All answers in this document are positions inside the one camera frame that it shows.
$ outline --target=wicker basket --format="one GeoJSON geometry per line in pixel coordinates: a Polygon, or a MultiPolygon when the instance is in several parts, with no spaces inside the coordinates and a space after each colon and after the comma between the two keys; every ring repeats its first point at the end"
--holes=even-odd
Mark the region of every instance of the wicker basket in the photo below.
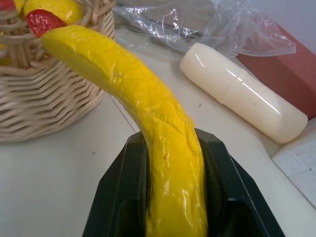
{"type": "MultiPolygon", "coordinates": [[[[113,39],[114,2],[76,1],[80,24],[113,39]]],[[[63,129],[101,101],[104,92],[50,56],[16,11],[0,12],[0,32],[0,142],[63,129]]]]}

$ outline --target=yellow fruit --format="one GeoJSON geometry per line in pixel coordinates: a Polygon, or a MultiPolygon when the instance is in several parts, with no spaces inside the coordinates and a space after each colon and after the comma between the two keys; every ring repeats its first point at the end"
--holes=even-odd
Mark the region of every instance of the yellow fruit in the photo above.
{"type": "Polygon", "coordinates": [[[14,3],[15,3],[17,12],[20,13],[24,5],[24,0],[14,0],[14,3]]]}
{"type": "Polygon", "coordinates": [[[93,30],[56,28],[42,40],[58,59],[118,98],[143,132],[152,180],[146,236],[207,236],[202,151],[171,90],[134,54],[93,30]]]}
{"type": "Polygon", "coordinates": [[[50,11],[67,24],[83,18],[82,9],[74,0],[28,0],[24,5],[24,14],[36,9],[50,11]]]}
{"type": "MultiPolygon", "coordinates": [[[[0,43],[0,50],[5,49],[6,48],[6,44],[2,44],[0,43]]],[[[2,58],[0,59],[0,66],[5,66],[10,64],[10,59],[9,58],[2,58]]]]}

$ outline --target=white wall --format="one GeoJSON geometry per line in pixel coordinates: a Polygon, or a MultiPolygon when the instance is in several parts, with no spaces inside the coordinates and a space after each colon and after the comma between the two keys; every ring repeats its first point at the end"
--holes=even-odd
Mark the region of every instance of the white wall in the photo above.
{"type": "Polygon", "coordinates": [[[249,0],[316,54],[315,0],[249,0]]]}

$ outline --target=red box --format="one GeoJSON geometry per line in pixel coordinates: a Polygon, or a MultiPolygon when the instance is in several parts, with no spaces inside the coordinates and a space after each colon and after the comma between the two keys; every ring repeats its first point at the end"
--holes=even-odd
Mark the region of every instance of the red box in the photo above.
{"type": "Polygon", "coordinates": [[[304,112],[316,117],[316,56],[280,27],[296,43],[296,53],[275,57],[238,55],[263,84],[304,112]]]}

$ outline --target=plastic bag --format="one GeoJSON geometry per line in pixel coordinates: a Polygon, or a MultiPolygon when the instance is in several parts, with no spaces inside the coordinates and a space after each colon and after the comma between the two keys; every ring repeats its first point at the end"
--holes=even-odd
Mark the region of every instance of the plastic bag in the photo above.
{"type": "Polygon", "coordinates": [[[130,30],[150,35],[173,51],[186,53],[196,42],[227,57],[239,53],[276,56],[296,52],[277,24],[248,0],[117,0],[115,13],[130,30]]]}

